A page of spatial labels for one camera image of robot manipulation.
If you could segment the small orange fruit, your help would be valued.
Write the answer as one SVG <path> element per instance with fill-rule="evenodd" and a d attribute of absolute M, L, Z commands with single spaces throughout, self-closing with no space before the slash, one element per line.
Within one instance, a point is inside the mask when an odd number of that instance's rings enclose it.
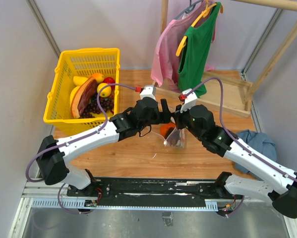
<path fill-rule="evenodd" d="M 170 133 L 175 129 L 176 125 L 174 123 L 168 123 L 164 124 L 160 127 L 160 134 L 164 137 L 167 138 Z"/>

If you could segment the clear zip top bag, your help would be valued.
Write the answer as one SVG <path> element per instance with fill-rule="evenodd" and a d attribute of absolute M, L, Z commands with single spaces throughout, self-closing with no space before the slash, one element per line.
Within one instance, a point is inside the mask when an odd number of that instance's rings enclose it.
<path fill-rule="evenodd" d="M 177 129 L 172 122 L 161 125 L 159 135 L 162 136 L 165 147 L 183 149 L 185 146 L 185 131 L 184 129 Z"/>

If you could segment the yellow lemon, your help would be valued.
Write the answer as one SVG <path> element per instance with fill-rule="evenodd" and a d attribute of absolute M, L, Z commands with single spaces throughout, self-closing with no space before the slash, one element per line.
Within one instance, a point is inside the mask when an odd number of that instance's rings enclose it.
<path fill-rule="evenodd" d="M 102 98 L 107 98 L 112 93 L 112 87 L 107 83 L 100 83 L 97 86 L 97 93 Z"/>

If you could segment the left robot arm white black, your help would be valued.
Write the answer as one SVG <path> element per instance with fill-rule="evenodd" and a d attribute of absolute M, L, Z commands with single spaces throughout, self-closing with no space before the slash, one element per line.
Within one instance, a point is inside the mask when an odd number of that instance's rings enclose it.
<path fill-rule="evenodd" d="M 73 159 L 103 145 L 140 134 L 146 127 L 166 124 L 170 120 L 171 112 L 166 99 L 157 102 L 144 97 L 134 107 L 95 128 L 59 140 L 48 136 L 44 138 L 36 160 L 43 181 L 46 185 L 67 183 L 76 187 L 83 195 L 90 196 L 96 190 L 94 178 L 87 169 L 72 166 L 70 162 Z"/>

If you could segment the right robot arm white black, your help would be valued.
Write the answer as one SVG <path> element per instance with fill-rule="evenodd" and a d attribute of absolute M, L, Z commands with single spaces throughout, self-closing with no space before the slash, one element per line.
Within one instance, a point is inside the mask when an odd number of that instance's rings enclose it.
<path fill-rule="evenodd" d="M 297 218 L 297 172 L 284 167 L 246 144 L 225 127 L 215 124 L 214 117 L 203 105 L 176 106 L 176 126 L 186 128 L 211 153 L 229 159 L 258 176 L 246 179 L 223 172 L 214 192 L 219 198 L 243 195 L 271 204 L 282 215 Z"/>

